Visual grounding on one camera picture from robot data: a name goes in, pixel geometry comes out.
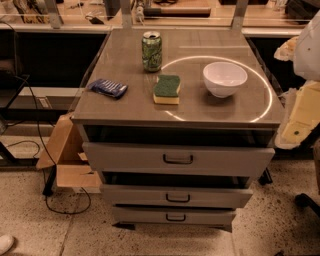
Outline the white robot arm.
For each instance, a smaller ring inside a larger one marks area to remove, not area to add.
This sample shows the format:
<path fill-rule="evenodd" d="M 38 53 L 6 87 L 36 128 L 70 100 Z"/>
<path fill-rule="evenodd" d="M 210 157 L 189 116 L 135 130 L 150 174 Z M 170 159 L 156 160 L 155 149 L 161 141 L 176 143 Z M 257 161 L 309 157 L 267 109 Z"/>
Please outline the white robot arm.
<path fill-rule="evenodd" d="M 320 11 L 299 36 L 283 43 L 274 58 L 292 61 L 294 73 L 306 80 L 299 89 L 285 95 L 285 117 L 275 145 L 281 149 L 298 147 L 320 123 Z"/>

